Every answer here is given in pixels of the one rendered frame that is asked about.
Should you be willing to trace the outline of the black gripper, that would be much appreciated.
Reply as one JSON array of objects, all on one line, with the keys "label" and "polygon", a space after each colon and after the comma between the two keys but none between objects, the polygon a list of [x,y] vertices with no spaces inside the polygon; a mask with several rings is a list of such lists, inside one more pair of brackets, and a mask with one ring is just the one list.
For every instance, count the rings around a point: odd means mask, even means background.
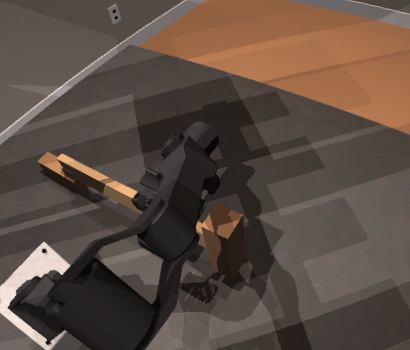
[{"label": "black gripper", "polygon": [[[215,193],[215,191],[218,189],[218,187],[220,186],[220,178],[219,176],[216,174],[216,178],[214,179],[214,181],[205,189],[208,191],[208,194],[212,195]],[[153,196],[155,195],[155,191],[152,193]],[[200,218],[202,212],[204,211],[205,207],[207,206],[207,201],[201,199],[200,201],[200,207],[199,207],[199,212],[198,212],[198,219]],[[156,252],[154,252],[145,242],[143,242],[139,237],[137,237],[138,243],[140,245],[140,247],[144,248],[145,250],[151,252],[152,254],[158,256],[159,258],[161,258]],[[162,259],[162,258],[161,258]]]}]

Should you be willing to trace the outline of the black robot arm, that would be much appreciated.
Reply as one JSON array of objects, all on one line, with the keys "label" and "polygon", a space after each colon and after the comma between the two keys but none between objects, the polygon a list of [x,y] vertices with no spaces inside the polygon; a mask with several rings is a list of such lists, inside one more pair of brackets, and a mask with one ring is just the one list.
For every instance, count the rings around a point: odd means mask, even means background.
[{"label": "black robot arm", "polygon": [[[199,242],[198,212],[202,191],[216,178],[218,165],[209,155],[218,134],[201,121],[174,132],[131,199],[141,216],[88,244],[63,274],[50,270],[26,280],[7,308],[49,341],[66,330],[91,350],[145,350],[174,311],[182,265]],[[134,235],[163,259],[152,305],[93,258],[103,246]]]}]

